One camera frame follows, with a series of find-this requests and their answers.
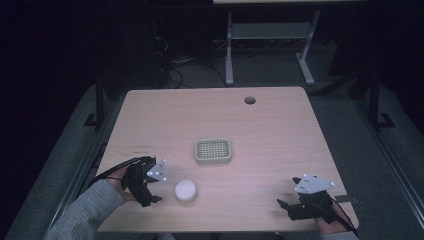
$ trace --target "gray carpet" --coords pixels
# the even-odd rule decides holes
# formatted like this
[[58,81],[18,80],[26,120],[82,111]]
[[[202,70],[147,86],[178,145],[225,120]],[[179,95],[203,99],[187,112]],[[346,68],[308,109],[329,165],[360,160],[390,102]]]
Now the gray carpet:
[[[334,78],[327,76],[334,54],[332,45],[315,45],[308,56],[314,86],[303,82],[294,52],[297,46],[280,52],[269,52],[251,58],[234,59],[234,87],[251,86],[302,86],[313,92],[330,84]],[[189,87],[224,87],[224,61],[214,58],[175,67],[184,76]],[[177,81],[176,72],[171,76]],[[382,151],[380,138],[390,146],[403,170],[419,194],[424,196],[424,139],[403,113],[396,97],[387,89],[381,89],[381,111],[387,112],[396,124],[394,129],[376,132],[363,113],[367,100],[354,102],[347,97],[350,85],[345,85],[325,97],[311,97],[311,104],[318,118],[334,161],[359,218],[361,239],[424,239],[424,231],[399,188],[396,176]],[[52,151],[42,173],[24,203],[9,231],[7,239],[42,239],[55,215],[60,215],[69,202],[67,197],[78,195],[85,177],[95,170],[82,172],[96,160],[102,144],[107,143],[116,121],[121,97],[117,101],[106,100],[106,122],[95,131],[84,127],[88,114],[95,112],[94,87],[90,88],[75,109],[66,129]],[[289,239],[319,239],[317,232],[282,233]],[[98,239],[140,239],[140,234],[102,233]]]

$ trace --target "white round object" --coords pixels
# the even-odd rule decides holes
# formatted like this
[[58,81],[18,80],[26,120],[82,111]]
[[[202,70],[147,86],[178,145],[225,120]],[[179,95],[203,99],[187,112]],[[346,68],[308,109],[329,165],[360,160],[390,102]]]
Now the white round object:
[[175,187],[175,195],[181,202],[191,202],[197,196],[196,184],[191,180],[181,180]]

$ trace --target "dark background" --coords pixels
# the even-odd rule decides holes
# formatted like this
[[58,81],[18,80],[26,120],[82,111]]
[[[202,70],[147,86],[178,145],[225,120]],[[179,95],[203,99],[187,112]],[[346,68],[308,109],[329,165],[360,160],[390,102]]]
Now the dark background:
[[[109,83],[116,86],[129,82],[134,88],[161,87],[163,63],[156,57],[153,34],[166,29],[159,34],[167,35],[174,49],[203,47],[207,40],[224,39],[226,20],[220,20],[225,19],[224,12],[167,12],[162,28],[152,28],[155,14],[105,10],[108,6],[98,1],[0,3],[2,238],[76,104],[100,73],[112,71],[121,79]],[[316,39],[334,38],[340,44],[331,74],[349,74],[370,56],[377,59],[382,83],[394,91],[424,132],[423,4],[412,0],[372,3],[344,17],[331,9],[323,11],[318,26],[326,27],[317,29]],[[134,34],[134,29],[141,30]],[[193,32],[203,37],[193,40]]]

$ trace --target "floor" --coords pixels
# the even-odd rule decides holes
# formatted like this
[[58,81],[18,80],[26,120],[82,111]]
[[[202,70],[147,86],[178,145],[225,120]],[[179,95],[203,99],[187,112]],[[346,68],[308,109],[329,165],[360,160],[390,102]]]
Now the floor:
[[[212,59],[182,56],[175,60],[165,87],[226,87],[224,58],[220,42],[215,44]],[[278,48],[247,50],[234,58],[234,86],[301,86],[308,93],[334,82],[328,70],[337,46],[315,43],[307,58],[316,80],[307,86],[295,58],[299,43],[282,43]],[[403,113],[396,96],[380,88],[380,112],[388,113],[396,128],[376,131],[367,119],[368,96],[354,101],[346,84],[326,96],[310,97],[344,185],[354,200],[359,218],[361,239],[424,239],[413,202],[406,197],[394,165],[406,174],[418,196],[424,196],[424,137]],[[105,98],[105,122],[99,129],[83,126],[87,116],[95,113],[95,91],[91,87],[76,107],[61,138],[23,205],[6,239],[42,239],[53,221],[84,190],[101,161],[113,125],[125,95]],[[287,239],[319,239],[317,232],[284,232]],[[98,239],[150,239],[139,233],[100,233]],[[202,235],[191,235],[202,239]]]

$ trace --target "person's left hand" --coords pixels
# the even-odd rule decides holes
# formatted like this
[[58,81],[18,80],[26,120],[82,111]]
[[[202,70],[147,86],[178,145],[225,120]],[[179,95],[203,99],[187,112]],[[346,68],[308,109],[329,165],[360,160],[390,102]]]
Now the person's left hand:
[[127,172],[127,168],[128,166],[111,173],[108,178],[106,178],[106,181],[122,195],[125,201],[136,201],[134,195],[129,192],[125,192],[126,187],[123,188],[122,182],[119,180],[124,177],[125,173]]

